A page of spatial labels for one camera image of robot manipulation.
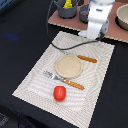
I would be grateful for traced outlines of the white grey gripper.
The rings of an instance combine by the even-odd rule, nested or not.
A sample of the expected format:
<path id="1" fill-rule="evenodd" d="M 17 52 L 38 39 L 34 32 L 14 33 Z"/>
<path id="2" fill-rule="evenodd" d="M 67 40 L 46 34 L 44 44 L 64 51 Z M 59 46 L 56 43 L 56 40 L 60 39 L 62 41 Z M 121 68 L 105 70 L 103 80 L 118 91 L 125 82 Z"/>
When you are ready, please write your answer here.
<path id="1" fill-rule="evenodd" d="M 106 22 L 115 0 L 91 0 L 88 15 L 87 38 L 95 40 Z"/>

